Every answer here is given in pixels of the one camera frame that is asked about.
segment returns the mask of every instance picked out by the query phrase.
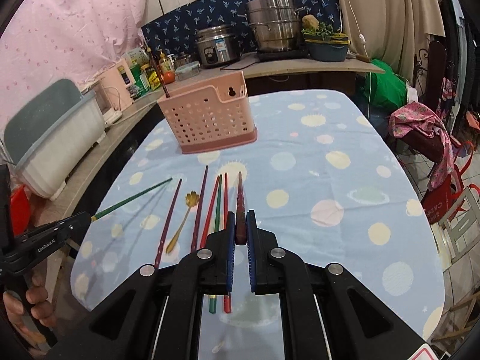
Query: silver bolt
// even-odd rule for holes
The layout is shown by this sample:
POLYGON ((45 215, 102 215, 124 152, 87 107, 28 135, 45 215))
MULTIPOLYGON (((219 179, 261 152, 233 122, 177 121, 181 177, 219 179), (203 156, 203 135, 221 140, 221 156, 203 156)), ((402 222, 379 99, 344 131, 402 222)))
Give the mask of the silver bolt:
POLYGON ((142 276, 151 276, 155 272, 155 267, 153 265, 147 264, 140 268, 140 274, 142 276))
POLYGON ((285 257, 286 252, 281 247, 274 247, 270 251, 270 254, 272 255, 272 257, 275 257, 276 259, 281 259, 282 257, 285 257))
POLYGON ((343 267, 340 264, 330 264, 328 266, 328 272, 332 275, 341 275, 343 273, 343 267))
POLYGON ((200 249, 197 252, 198 258, 203 260, 209 259, 210 257, 212 257, 212 254, 213 253, 210 249, 200 249))

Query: green chopstick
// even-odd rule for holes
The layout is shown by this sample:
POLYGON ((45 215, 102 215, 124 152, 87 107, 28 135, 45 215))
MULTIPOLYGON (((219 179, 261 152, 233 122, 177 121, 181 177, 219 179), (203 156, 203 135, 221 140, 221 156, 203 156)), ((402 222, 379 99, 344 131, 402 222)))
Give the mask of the green chopstick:
MULTIPOLYGON (((215 233, 220 228, 220 209, 222 205, 222 175, 220 175, 219 177, 220 179, 218 181, 217 210, 215 211, 215 225, 214 225, 215 233)), ((208 311, 210 311, 211 314, 215 314, 217 312, 217 296, 216 295, 209 296, 208 311)))
POLYGON ((150 192, 151 190, 154 190, 155 188, 160 187, 163 184, 169 183, 170 181, 172 181, 172 178, 168 178, 167 180, 162 181, 161 183, 155 184, 154 186, 147 188, 142 192, 137 193, 136 195, 133 195, 129 198, 126 198, 125 200, 122 200, 120 203, 114 204, 113 206, 108 207, 103 211, 97 212, 94 216, 92 216, 92 222, 95 222, 96 220, 100 219, 102 216, 108 215, 109 213, 116 210, 117 208, 120 208, 121 206, 126 205, 127 203, 130 203, 132 200, 135 200, 141 195, 145 195, 147 192, 150 192))

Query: tablecloth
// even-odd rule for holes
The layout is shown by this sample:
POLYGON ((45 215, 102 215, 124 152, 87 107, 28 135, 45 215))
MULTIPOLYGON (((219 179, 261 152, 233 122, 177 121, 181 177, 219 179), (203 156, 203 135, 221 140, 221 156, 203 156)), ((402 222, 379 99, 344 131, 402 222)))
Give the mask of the tablecloth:
MULTIPOLYGON (((209 165, 201 228, 215 176, 228 173, 235 211, 238 173, 246 208, 278 244, 306 263, 338 262, 427 338, 445 291, 434 237, 405 173, 370 123, 342 93, 285 91, 251 96, 258 140, 182 155, 165 120, 147 136, 104 198, 101 209, 168 177, 173 181, 92 223, 71 273, 76 299, 93 309, 123 280, 153 263, 177 181, 182 178, 166 245, 200 192, 209 165)), ((195 210, 160 267, 190 252, 195 210)), ((246 247, 235 250, 232 313, 208 312, 204 299, 199 359, 283 358, 278 295, 250 293, 246 247)))

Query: basket base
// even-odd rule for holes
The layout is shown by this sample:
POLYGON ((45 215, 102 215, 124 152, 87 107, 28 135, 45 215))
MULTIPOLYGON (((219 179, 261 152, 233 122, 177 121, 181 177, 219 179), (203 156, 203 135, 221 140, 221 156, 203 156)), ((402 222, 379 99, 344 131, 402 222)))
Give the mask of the basket base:
POLYGON ((246 145, 248 143, 255 142, 258 138, 258 130, 255 127, 255 130, 248 134, 237 135, 236 137, 225 138, 219 140, 218 142, 208 142, 208 143, 196 143, 191 146, 181 147, 181 152, 183 154, 198 154, 205 152, 213 152, 214 150, 229 149, 230 147, 246 145))

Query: dark red chopstick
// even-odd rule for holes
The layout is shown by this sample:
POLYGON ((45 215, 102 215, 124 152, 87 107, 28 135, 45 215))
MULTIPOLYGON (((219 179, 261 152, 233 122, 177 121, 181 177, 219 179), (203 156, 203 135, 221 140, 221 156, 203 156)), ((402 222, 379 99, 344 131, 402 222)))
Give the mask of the dark red chopstick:
POLYGON ((190 253, 197 250, 198 230, 200 228, 200 219, 202 217, 203 195, 205 195, 205 184, 207 183, 208 165, 205 167, 203 174, 202 190, 200 192, 200 201, 197 207, 197 216, 195 217, 195 227, 193 228, 193 235, 191 237, 190 253))
POLYGON ((165 239, 167 238, 167 232, 169 230, 170 220, 172 219, 173 208, 175 207, 175 203, 177 201, 177 196, 179 195, 180 185, 182 185, 182 179, 178 181, 177 190, 175 191, 175 195, 173 195, 172 204, 170 205, 169 214, 166 216, 165 225, 163 226, 162 236, 160 238, 160 244, 158 245, 157 249, 157 256, 155 257, 155 268, 158 268, 160 265, 160 260, 162 259, 162 252, 163 246, 165 245, 165 239))
POLYGON ((238 173, 237 189, 237 223, 235 226, 235 243, 237 245, 247 244, 247 223, 245 219, 245 200, 243 198, 242 173, 238 173))
MULTIPOLYGON (((223 192, 223 228, 227 228, 227 216, 229 214, 229 176, 225 173, 225 189, 223 192)), ((232 312, 232 299, 230 294, 223 297, 223 312, 230 314, 232 312)))
POLYGON ((202 239, 200 240, 200 249, 203 249, 207 242, 208 228, 210 227, 210 221, 212 220, 213 205, 215 204, 215 196, 217 195, 219 181, 220 176, 217 176, 217 181, 215 181, 215 186, 213 188, 212 199, 210 200, 210 205, 208 206, 207 218, 205 219, 205 227, 203 228, 202 239))

